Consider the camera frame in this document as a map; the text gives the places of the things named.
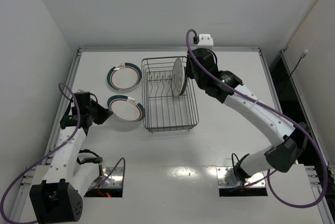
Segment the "small teal patterned plate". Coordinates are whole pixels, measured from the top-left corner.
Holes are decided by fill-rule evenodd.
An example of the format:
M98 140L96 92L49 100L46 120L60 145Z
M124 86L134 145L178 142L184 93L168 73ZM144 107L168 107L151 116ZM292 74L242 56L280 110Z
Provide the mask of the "small teal patterned plate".
M180 90L180 96L184 94L184 92L186 90L186 86L187 86L187 76L184 72L183 73L183 83L182 83L181 90Z

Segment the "white grey rimmed plate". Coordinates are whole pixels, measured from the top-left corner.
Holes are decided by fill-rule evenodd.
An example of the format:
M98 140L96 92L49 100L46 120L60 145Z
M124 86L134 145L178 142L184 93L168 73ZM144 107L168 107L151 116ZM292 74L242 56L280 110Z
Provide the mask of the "white grey rimmed plate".
M177 58L174 62L172 75L171 75L171 88L174 97L180 96L180 90L183 83L183 73L186 73L183 62Z

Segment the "green red rimmed plate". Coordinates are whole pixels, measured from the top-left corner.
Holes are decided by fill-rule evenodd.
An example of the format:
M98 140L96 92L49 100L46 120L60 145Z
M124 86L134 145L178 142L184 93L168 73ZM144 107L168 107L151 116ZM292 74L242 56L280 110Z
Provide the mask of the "green red rimmed plate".
M139 122L146 116L143 105L126 95L111 96L107 106L117 118L126 122Z
M135 89L142 80L140 68L129 62L113 66L107 73L108 86L118 92L127 92Z

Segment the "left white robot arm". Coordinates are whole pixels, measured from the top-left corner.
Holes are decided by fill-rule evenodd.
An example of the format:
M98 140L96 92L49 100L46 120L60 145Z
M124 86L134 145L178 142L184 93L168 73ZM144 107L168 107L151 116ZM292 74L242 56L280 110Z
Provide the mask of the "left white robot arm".
M29 192L38 223L79 221L83 198L91 184L102 175L101 157L77 162L90 126L103 124L113 113L91 98L90 92L77 92L60 121L57 147L49 169Z

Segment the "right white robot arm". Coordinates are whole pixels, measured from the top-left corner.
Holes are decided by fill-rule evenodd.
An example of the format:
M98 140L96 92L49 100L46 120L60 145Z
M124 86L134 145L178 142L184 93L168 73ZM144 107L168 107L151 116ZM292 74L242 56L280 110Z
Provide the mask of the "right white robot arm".
M252 123L268 139L270 146L254 154L246 154L226 174L230 186L242 185L258 172L275 169L286 173L307 145L303 132L309 127L301 122L295 127L287 119L265 109L230 71L220 71L215 54L198 48L187 53L186 73L205 93L230 107Z

